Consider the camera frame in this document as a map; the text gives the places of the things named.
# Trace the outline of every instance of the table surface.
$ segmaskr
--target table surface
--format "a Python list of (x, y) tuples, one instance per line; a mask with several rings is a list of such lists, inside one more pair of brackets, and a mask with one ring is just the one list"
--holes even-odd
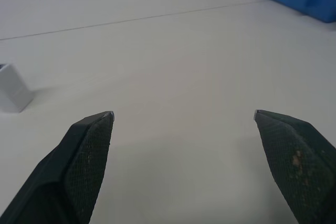
[(1, 62), (35, 94), (0, 114), (0, 211), (73, 123), (113, 110), (91, 223), (296, 223), (253, 115), (298, 117), (336, 143), (333, 24), (269, 0), (0, 5)]

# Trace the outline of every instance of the white block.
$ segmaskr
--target white block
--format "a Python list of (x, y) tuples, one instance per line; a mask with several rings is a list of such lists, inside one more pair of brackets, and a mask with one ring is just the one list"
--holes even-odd
[(3, 112), (18, 113), (33, 99), (23, 79), (12, 65), (0, 65), (0, 109)]

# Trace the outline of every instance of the white object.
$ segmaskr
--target white object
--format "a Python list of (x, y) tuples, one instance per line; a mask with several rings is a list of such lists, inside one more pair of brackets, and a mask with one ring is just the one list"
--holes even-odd
[(0, 65), (0, 108), (4, 112), (18, 113), (33, 99), (23, 79), (12, 65)]

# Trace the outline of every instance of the textured grip pad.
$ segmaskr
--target textured grip pad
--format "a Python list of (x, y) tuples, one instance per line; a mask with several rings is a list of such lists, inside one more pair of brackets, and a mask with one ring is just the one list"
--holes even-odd
[(309, 123), (256, 111), (273, 178), (300, 224), (336, 223), (335, 148)]
[(65, 175), (65, 190), (80, 224), (89, 223), (104, 178), (110, 125), (105, 117), (88, 130)]

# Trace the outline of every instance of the gray object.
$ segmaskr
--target gray object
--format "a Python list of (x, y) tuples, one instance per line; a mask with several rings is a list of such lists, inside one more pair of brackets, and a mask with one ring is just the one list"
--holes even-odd
[(0, 65), (0, 109), (3, 112), (18, 113), (33, 99), (15, 68), (10, 64)]

